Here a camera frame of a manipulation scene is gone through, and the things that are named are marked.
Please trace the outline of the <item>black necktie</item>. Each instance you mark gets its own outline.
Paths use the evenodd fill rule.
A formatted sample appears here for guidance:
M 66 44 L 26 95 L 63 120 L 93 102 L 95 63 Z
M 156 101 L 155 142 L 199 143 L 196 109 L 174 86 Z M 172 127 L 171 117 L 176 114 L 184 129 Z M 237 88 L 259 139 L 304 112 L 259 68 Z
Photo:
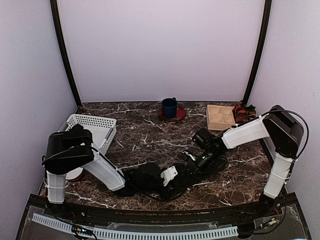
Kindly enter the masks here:
M 207 178 L 223 171 L 227 167 L 228 161 L 224 158 L 217 158 L 208 166 L 198 168 L 190 157 L 187 159 L 187 182 L 188 186 L 192 186 L 206 180 Z

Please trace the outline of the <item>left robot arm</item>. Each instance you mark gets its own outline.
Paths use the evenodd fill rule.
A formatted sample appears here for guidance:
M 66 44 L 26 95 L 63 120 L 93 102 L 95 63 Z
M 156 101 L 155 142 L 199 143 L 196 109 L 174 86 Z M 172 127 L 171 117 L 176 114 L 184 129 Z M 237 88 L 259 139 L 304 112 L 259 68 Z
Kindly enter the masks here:
M 176 166 L 161 170 L 157 164 L 147 162 L 133 171 L 122 171 L 94 147 L 93 133 L 78 123 L 49 136 L 41 164 L 46 171 L 47 201 L 60 218 L 67 218 L 71 213 L 70 206 L 64 202 L 65 189 L 67 174 L 77 168 L 91 173 L 120 197 L 132 197 L 136 193 L 150 197 L 157 193 L 158 201 L 167 202 L 184 192 L 180 187 L 171 186 L 179 176 Z

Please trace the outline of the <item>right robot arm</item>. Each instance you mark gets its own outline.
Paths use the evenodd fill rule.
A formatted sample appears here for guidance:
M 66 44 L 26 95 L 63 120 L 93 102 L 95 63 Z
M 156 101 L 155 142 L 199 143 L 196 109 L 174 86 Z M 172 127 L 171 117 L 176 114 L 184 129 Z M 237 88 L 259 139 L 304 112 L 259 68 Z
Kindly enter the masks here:
M 270 111 L 246 122 L 232 126 L 218 135 L 211 134 L 205 128 L 192 137 L 203 153 L 193 156 L 184 151 L 181 155 L 187 160 L 187 169 L 183 171 L 186 180 L 182 187 L 189 188 L 226 167 L 222 156 L 228 150 L 260 139 L 271 139 L 275 148 L 271 172 L 267 183 L 255 205 L 255 213 L 266 217 L 274 210 L 276 199 L 290 179 L 294 164 L 304 148 L 300 146 L 302 138 L 309 137 L 306 121 L 298 122 L 299 115 L 275 105 Z

